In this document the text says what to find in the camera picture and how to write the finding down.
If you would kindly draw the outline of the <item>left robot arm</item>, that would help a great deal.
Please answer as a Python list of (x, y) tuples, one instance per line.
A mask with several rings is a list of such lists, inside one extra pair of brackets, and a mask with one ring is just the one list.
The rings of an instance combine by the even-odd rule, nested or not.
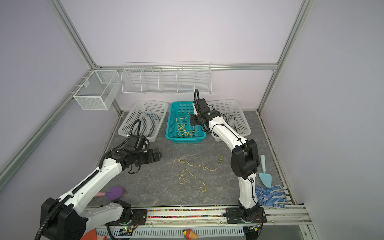
[(126, 168), (158, 162), (162, 154), (150, 149), (150, 141), (140, 134), (141, 120), (134, 121), (128, 137), (117, 147), (107, 151), (96, 169), (78, 185), (57, 199), (49, 198), (41, 206), (41, 222), (35, 239), (80, 240), (88, 232), (110, 223), (139, 224), (131, 205), (122, 200), (93, 210), (88, 203), (115, 176)]

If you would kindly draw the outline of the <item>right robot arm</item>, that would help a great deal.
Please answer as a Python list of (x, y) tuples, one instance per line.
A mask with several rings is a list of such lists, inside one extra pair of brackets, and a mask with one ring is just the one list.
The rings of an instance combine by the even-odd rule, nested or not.
[(239, 214), (230, 217), (245, 223), (255, 220), (261, 225), (264, 224), (264, 208), (259, 204), (255, 193), (255, 180), (260, 165), (257, 143), (239, 135), (217, 110), (210, 109), (206, 100), (200, 98), (198, 89), (194, 91), (193, 107), (194, 113), (190, 115), (191, 125), (201, 126), (207, 134), (216, 133), (232, 151), (231, 169), (238, 177), (240, 196)]

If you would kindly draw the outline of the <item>purple object under arm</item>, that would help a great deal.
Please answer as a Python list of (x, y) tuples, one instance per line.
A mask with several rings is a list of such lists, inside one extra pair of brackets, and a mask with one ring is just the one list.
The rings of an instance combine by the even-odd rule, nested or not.
[(105, 193), (105, 196), (110, 201), (115, 201), (121, 198), (125, 194), (126, 190), (123, 187), (115, 186), (109, 189), (108, 192)]

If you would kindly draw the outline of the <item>black cable pulled free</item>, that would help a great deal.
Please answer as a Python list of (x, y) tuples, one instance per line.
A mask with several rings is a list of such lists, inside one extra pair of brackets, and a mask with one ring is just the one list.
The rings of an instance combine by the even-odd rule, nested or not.
[(234, 129), (235, 131), (237, 132), (240, 132), (241, 129), (236, 127), (233, 123), (234, 121), (236, 120), (236, 117), (234, 115), (229, 115), (227, 116), (226, 114), (224, 113), (220, 113), (222, 115), (222, 117), (224, 118), (225, 122), (232, 128)]

